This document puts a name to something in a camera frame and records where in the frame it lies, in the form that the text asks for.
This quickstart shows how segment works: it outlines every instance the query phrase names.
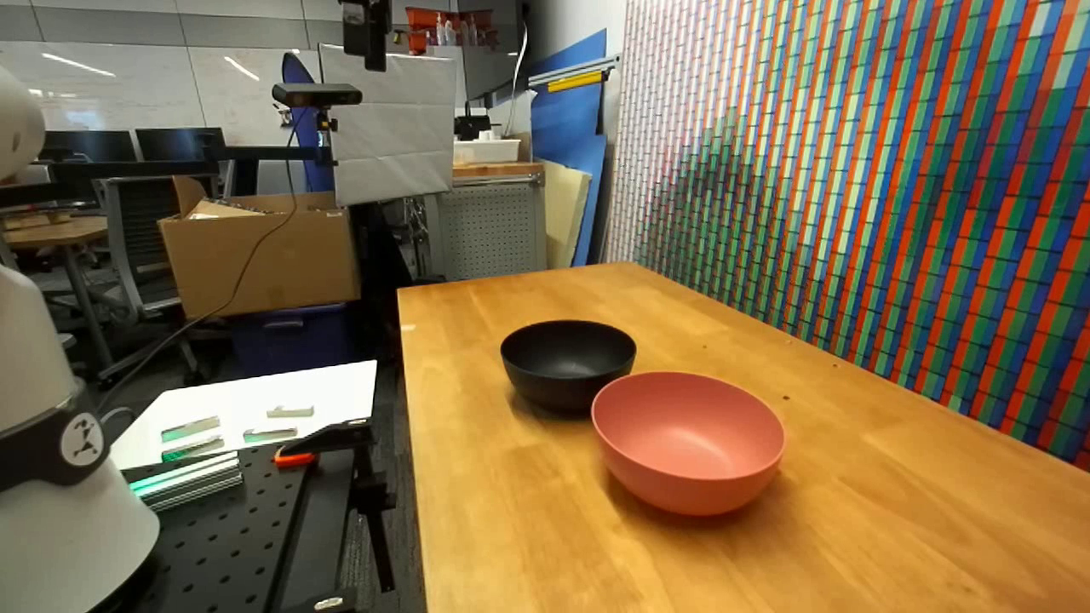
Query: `bowl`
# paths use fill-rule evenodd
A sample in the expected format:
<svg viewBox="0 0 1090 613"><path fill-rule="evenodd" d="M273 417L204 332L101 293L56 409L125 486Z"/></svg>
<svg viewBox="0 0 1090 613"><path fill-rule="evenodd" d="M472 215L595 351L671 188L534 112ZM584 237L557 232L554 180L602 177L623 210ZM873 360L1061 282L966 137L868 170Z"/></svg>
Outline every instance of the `bowl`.
<svg viewBox="0 0 1090 613"><path fill-rule="evenodd" d="M499 354L521 396L557 412L585 416L607 383L632 371L635 341L605 324L558 320L512 332Z"/></svg>
<svg viewBox="0 0 1090 613"><path fill-rule="evenodd" d="M591 409L605 465L644 502L718 515L753 501L784 455L767 405L716 378L650 372L605 386Z"/></svg>

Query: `black bowl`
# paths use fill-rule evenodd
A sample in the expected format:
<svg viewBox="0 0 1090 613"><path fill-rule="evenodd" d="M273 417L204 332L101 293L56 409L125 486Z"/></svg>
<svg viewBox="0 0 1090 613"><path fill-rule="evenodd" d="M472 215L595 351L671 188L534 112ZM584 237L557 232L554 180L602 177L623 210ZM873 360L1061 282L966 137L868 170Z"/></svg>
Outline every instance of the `black bowl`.
<svg viewBox="0 0 1090 613"><path fill-rule="evenodd" d="M586 414L598 390L632 371L635 341L613 326L560 320L512 332L499 354L519 394L558 412Z"/></svg>

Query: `blue storage bin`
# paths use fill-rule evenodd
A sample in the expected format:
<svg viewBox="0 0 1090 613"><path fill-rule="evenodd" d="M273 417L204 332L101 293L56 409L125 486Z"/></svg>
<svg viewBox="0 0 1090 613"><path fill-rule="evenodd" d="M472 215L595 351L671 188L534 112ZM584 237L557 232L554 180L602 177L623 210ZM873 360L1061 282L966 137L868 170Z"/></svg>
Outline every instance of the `blue storage bin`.
<svg viewBox="0 0 1090 613"><path fill-rule="evenodd" d="M344 303L233 317L231 341L246 376L356 361Z"/></svg>

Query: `ceiling light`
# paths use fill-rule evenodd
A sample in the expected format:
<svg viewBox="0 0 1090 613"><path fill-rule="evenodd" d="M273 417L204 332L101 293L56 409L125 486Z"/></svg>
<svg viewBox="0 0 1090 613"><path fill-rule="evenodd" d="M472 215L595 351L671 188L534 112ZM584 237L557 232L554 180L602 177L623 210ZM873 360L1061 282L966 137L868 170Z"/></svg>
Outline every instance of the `ceiling light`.
<svg viewBox="0 0 1090 613"><path fill-rule="evenodd" d="M235 69L238 69L239 72L241 72L242 74L245 74L246 76L249 76L250 79L253 79L254 81L261 81L261 79L256 74L250 72L242 64L240 64L239 62L234 61L234 58L231 58L231 57L228 57L228 56L223 56L223 59L227 60L227 63L229 63L229 64L233 65Z"/></svg>
<svg viewBox="0 0 1090 613"><path fill-rule="evenodd" d="M71 65L71 67L83 69L83 70L85 70L87 72L94 72L95 74L101 74L102 76L117 76L112 72L107 72L105 70L98 70L97 68L90 68L87 64L81 64L80 62L74 62L74 61L72 61L72 60L70 60L68 58L62 58L60 56L55 56L52 53L41 53L41 57L46 58L47 60L53 60L55 62L61 62L62 64L68 64L68 65Z"/></svg>

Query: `cardboard box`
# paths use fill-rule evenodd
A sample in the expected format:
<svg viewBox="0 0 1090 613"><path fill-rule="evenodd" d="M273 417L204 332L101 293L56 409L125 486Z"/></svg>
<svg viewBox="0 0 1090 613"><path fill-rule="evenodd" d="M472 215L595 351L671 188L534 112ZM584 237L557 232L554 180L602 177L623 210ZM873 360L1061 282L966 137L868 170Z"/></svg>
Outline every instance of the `cardboard box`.
<svg viewBox="0 0 1090 613"><path fill-rule="evenodd" d="M291 194L230 199L264 215L207 201L201 183L189 177L174 177L174 192L181 215L161 219L159 231L187 317L360 298L348 212L337 208L332 192L301 193L294 200ZM198 205L205 212L228 209L240 215L190 219ZM294 216L284 224L284 216L296 205ZM257 247L238 293L225 306L257 241L281 224Z"/></svg>

